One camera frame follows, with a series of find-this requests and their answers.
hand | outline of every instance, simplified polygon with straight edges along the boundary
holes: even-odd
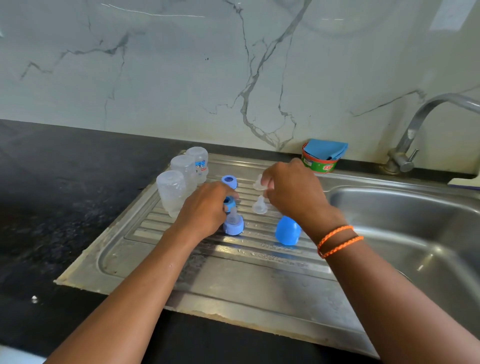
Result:
[[[347,224],[340,210],[328,203],[313,171],[298,158],[267,168],[261,183],[268,186],[264,195],[270,203],[294,219],[315,243],[333,229]]]
[[[239,194],[220,181],[204,183],[185,200],[172,228],[185,229],[200,242],[225,222],[223,201],[227,196],[238,199]]]

person's right arm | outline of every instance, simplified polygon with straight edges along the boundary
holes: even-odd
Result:
[[[299,159],[277,163],[262,177],[265,196],[294,219],[315,244],[348,225],[331,206],[318,178]],[[357,236],[337,233],[321,247],[325,254]],[[365,332],[385,363],[480,363],[480,341],[431,301],[365,242],[326,258]]]

person's left hand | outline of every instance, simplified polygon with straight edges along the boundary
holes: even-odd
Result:
[[[220,181],[204,183],[185,200],[172,227],[187,229],[197,242],[212,235],[227,217],[223,205],[227,196],[238,199],[239,194]]]

bottle label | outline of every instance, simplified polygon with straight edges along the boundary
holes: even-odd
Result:
[[[195,169],[197,171],[197,174],[201,176],[203,172],[207,170],[207,167],[205,167],[205,160],[201,160],[199,162],[195,162]]]

person's left arm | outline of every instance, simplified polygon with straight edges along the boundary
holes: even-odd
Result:
[[[137,364],[183,265],[225,221],[223,201],[238,194],[205,183],[183,205],[153,251],[48,357],[46,364]]]

